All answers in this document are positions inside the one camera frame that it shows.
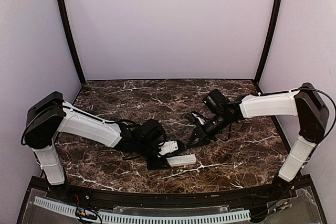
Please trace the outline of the black front rail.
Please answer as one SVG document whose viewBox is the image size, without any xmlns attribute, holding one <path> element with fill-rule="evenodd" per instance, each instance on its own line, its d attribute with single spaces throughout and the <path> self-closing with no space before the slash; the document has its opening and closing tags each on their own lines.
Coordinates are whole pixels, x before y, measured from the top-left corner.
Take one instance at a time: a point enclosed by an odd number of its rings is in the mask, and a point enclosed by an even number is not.
<svg viewBox="0 0 336 224">
<path fill-rule="evenodd" d="M 228 205 L 248 209 L 265 208 L 268 203 L 281 199 L 294 198 L 295 190 L 312 185 L 309 175 L 297 177 L 291 185 L 281 190 L 280 184 L 268 184 L 252 188 L 212 193 L 193 194 L 141 194 L 90 189 L 75 185 L 50 186 L 42 178 L 33 176 L 29 189 L 39 189 L 53 199 L 79 203 L 80 206 L 112 209 L 116 206 L 149 208 L 212 207 Z"/>
</svg>

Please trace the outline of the white remote control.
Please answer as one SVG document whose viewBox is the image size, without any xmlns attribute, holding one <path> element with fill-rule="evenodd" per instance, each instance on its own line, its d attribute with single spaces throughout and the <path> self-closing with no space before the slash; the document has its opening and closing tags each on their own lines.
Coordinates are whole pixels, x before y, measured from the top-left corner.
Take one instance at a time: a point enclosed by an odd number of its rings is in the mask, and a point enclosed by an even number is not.
<svg viewBox="0 0 336 224">
<path fill-rule="evenodd" d="M 194 154 L 174 156 L 166 158 L 166 160 L 171 167 L 193 165 L 196 163 L 196 156 Z"/>
</svg>

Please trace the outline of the black frame post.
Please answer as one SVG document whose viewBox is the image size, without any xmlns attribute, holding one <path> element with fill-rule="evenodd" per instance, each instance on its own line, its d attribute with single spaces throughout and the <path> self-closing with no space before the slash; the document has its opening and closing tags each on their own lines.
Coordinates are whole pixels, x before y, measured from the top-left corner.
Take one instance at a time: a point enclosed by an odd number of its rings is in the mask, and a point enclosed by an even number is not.
<svg viewBox="0 0 336 224">
<path fill-rule="evenodd" d="M 76 50 L 75 41 L 72 35 L 65 0 L 57 0 L 57 4 L 58 4 L 58 9 L 59 9 L 60 18 L 61 18 L 62 26 L 64 29 L 67 45 L 70 51 L 71 59 L 73 61 L 79 82 L 81 86 L 83 86 L 86 83 L 86 79 L 85 79 L 85 75 L 84 75 L 84 72 L 83 72 L 83 69 L 80 63 L 80 59 L 79 59 L 79 56 Z"/>
<path fill-rule="evenodd" d="M 276 24 L 278 20 L 279 11 L 280 11 L 280 5 L 281 5 L 281 0 L 274 0 L 273 5 L 272 5 L 272 10 L 271 10 L 268 30 L 267 30 L 267 34 L 265 38 L 265 43 L 264 43 L 263 50 L 260 56 L 258 68 L 257 68 L 256 74 L 254 77 L 255 86 L 259 86 L 262 75 L 266 67 L 267 59 L 268 59 L 269 52 L 271 49 L 272 40 L 273 40 L 275 30 L 276 30 Z"/>
</svg>

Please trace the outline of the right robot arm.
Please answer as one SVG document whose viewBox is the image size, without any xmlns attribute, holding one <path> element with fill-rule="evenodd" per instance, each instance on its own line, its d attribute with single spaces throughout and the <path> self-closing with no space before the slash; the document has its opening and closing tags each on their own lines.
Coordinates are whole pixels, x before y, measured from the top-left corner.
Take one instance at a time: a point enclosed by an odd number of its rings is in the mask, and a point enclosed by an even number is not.
<svg viewBox="0 0 336 224">
<path fill-rule="evenodd" d="M 203 98 L 203 103 L 214 114 L 210 119 L 197 112 L 186 116 L 195 129 L 187 143 L 188 148 L 208 145 L 217 134 L 234 122 L 259 116 L 291 115 L 299 119 L 300 131 L 288 157 L 281 166 L 274 184 L 268 188 L 273 200 L 280 199 L 288 191 L 291 182 L 308 161 L 317 146 L 326 138 L 329 109 L 321 98 L 324 93 L 310 83 L 301 87 L 274 93 L 248 94 L 234 101 L 228 100 L 214 89 Z"/>
</svg>

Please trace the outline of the left black frame post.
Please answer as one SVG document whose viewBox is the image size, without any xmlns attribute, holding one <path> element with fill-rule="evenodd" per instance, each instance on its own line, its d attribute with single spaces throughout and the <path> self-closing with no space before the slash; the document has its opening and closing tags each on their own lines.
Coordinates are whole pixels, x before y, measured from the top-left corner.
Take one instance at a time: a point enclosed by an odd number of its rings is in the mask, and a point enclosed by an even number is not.
<svg viewBox="0 0 336 224">
<path fill-rule="evenodd" d="M 62 26 L 64 29 L 67 45 L 70 51 L 71 59 L 73 61 L 79 82 L 81 86 L 83 86 L 86 83 L 86 79 L 85 79 L 85 75 L 84 75 L 84 72 L 83 72 L 83 69 L 80 63 L 80 59 L 79 59 L 79 56 L 76 50 L 75 41 L 72 35 L 65 0 L 57 0 L 57 4 L 58 4 L 58 9 L 59 9 L 60 18 L 61 18 Z"/>
</svg>

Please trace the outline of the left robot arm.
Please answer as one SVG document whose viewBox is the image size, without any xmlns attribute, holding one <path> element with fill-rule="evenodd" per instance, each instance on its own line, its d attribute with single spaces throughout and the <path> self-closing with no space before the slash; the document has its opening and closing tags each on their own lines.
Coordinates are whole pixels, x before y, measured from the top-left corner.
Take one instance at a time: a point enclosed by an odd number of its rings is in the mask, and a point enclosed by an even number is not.
<svg viewBox="0 0 336 224">
<path fill-rule="evenodd" d="M 54 193 L 63 201 L 74 197 L 74 189 L 66 181 L 64 169 L 54 145 L 58 133 L 69 133 L 125 153 L 137 153 L 146 159 L 148 169 L 168 168 L 160 154 L 165 130 L 155 120 L 143 124 L 131 120 L 106 121 L 91 115 L 63 100 L 55 91 L 46 96 L 27 113 L 26 128 L 21 144 L 29 146 L 38 158 Z"/>
</svg>

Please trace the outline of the right black frame post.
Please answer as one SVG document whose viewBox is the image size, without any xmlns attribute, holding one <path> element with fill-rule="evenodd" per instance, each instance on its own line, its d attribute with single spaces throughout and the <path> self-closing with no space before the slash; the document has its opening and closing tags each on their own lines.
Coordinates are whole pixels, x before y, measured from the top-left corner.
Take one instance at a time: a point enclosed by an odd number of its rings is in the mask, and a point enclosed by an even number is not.
<svg viewBox="0 0 336 224">
<path fill-rule="evenodd" d="M 259 86 L 262 75 L 266 67 L 267 59 L 268 59 L 269 52 L 271 49 L 272 40 L 273 40 L 275 30 L 276 30 L 276 24 L 278 20 L 279 11 L 280 11 L 280 5 L 281 5 L 281 0 L 274 0 L 273 5 L 272 5 L 272 10 L 271 10 L 268 30 L 267 30 L 267 34 L 265 38 L 265 43 L 264 43 L 263 50 L 260 56 L 258 68 L 257 68 L 256 74 L 254 77 L 255 86 Z"/>
</svg>

